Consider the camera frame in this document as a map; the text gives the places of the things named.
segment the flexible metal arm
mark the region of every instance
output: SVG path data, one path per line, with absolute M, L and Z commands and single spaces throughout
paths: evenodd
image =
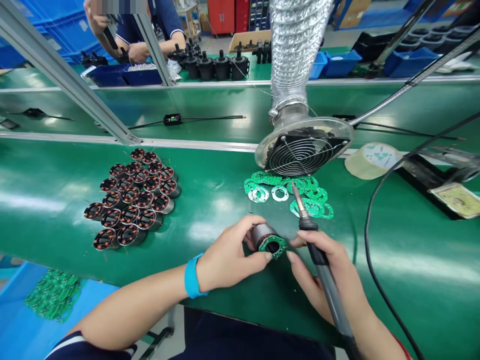
M 408 20 L 403 24 L 403 26 L 398 30 L 395 36 L 391 39 L 385 49 L 381 52 L 378 58 L 372 62 L 368 68 L 368 73 L 366 74 L 367 79 L 373 79 L 375 75 L 383 68 L 385 60 L 389 55 L 395 50 L 398 44 L 403 40 L 406 34 L 409 33 L 410 29 L 415 26 L 416 23 L 422 18 L 422 16 L 427 12 L 428 9 L 432 6 L 435 0 L 423 0 L 420 6 L 415 10 L 415 12 L 410 15 Z
M 380 111 L 384 107 L 386 107 L 388 104 L 391 102 L 395 101 L 399 97 L 401 97 L 403 94 L 405 94 L 408 90 L 413 88 L 415 85 L 417 85 L 419 82 L 421 82 L 423 79 L 425 79 L 427 76 L 429 76 L 431 73 L 433 73 L 435 70 L 438 68 L 442 67 L 446 63 L 448 63 L 450 60 L 456 58 L 459 54 L 463 53 L 466 49 L 468 49 L 470 46 L 475 44 L 477 41 L 480 41 L 480 26 L 478 26 L 475 31 L 473 31 L 468 37 L 466 37 L 456 48 L 454 48 L 452 51 L 449 53 L 443 55 L 442 57 L 438 58 L 434 62 L 432 62 L 429 66 L 424 68 L 421 72 L 419 72 L 417 75 L 412 77 L 410 80 L 408 80 L 405 85 L 398 90 L 396 93 L 382 101 L 380 104 L 372 108 L 371 110 L 367 111 L 364 113 L 362 116 L 357 117 L 351 121 L 349 121 L 350 125 L 356 125 L 369 116 L 375 114 L 376 112 Z

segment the soldering iron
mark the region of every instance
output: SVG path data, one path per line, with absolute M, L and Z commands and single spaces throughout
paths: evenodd
M 305 231 L 318 231 L 319 226 L 312 220 L 309 212 L 305 209 L 305 205 L 300 197 L 299 189 L 293 181 L 291 182 L 291 187 L 293 190 L 293 196 L 295 196 L 295 201 L 298 205 L 298 215 L 300 217 L 298 221 L 299 229 Z M 320 250 L 311 242 L 308 242 L 307 246 L 311 260 L 315 264 L 316 273 L 323 286 L 323 292 L 325 293 L 328 307 L 330 308 L 333 323 L 345 341 L 345 352 L 350 360 L 361 360 L 357 344 L 355 343 L 354 334 L 350 328 L 347 314 L 345 314 L 340 299 L 339 290 L 337 289 L 332 271 L 330 270 L 329 259 L 327 258 L 325 251 Z

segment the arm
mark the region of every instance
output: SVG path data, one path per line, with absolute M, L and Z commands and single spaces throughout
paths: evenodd
M 340 292 L 343 307 L 355 336 L 358 350 L 365 360 L 406 360 L 407 356 L 394 336 L 380 321 L 371 308 L 362 287 L 357 269 L 352 264 L 342 244 L 329 238 L 324 232 L 299 231 L 290 243 L 293 247 L 305 246 L 307 242 L 325 251 L 331 272 Z M 291 270 L 298 284 L 315 310 L 333 325 L 332 315 L 322 284 L 294 252 L 287 251 Z
M 198 259 L 196 275 L 202 293 L 231 287 L 265 268 L 272 254 L 256 252 L 245 257 L 242 248 L 242 241 L 250 236 L 252 227 L 265 222 L 260 216 L 245 216 L 226 228 Z M 173 305 L 188 297 L 185 267 L 150 275 L 115 291 L 69 334 L 81 331 L 86 341 L 105 350 L 122 350 L 134 344 Z
M 88 26 L 90 27 L 93 35 L 95 35 L 95 37 L 98 39 L 98 42 L 106 50 L 106 52 L 110 54 L 112 58 L 118 60 L 120 58 L 119 52 L 112 47 L 104 34 L 105 29 L 109 26 L 110 23 L 109 19 L 106 16 L 95 15 L 92 13 L 91 0 L 85 0 L 85 2 L 83 3 L 83 9 L 85 10 Z M 122 46 L 125 51 L 128 51 L 128 44 L 125 41 L 117 37 L 115 39 L 115 42 L 117 43 L 118 48 Z
M 160 50 L 163 55 L 167 56 L 169 53 L 174 51 L 175 44 L 178 44 L 180 49 L 185 49 L 187 46 L 185 42 L 185 36 L 183 32 L 176 31 L 171 36 L 170 40 L 159 42 Z M 132 63 L 145 63 L 147 58 L 151 56 L 149 47 L 145 42 L 137 42 L 130 45 L 130 51 L 128 52 Z

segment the metal rail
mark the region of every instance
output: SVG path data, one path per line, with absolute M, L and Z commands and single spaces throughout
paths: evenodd
M 76 74 L 11 0 L 0 0 L 0 35 L 123 144 L 139 144 L 107 105 Z
M 136 24 L 140 28 L 141 35 L 143 40 L 150 51 L 150 56 L 155 63 L 156 69 L 160 74 L 162 83 L 166 87 L 173 86 L 172 81 L 170 80 L 169 71 L 167 69 L 167 62 L 165 61 L 164 54 L 160 50 L 159 41 L 155 35 L 155 31 L 152 28 L 152 21 L 145 14 L 133 14 Z

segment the masking tape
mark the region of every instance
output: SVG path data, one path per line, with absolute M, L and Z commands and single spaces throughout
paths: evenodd
M 345 159 L 350 174 L 363 180 L 372 180 L 384 175 L 402 155 L 382 142 L 369 142 Z

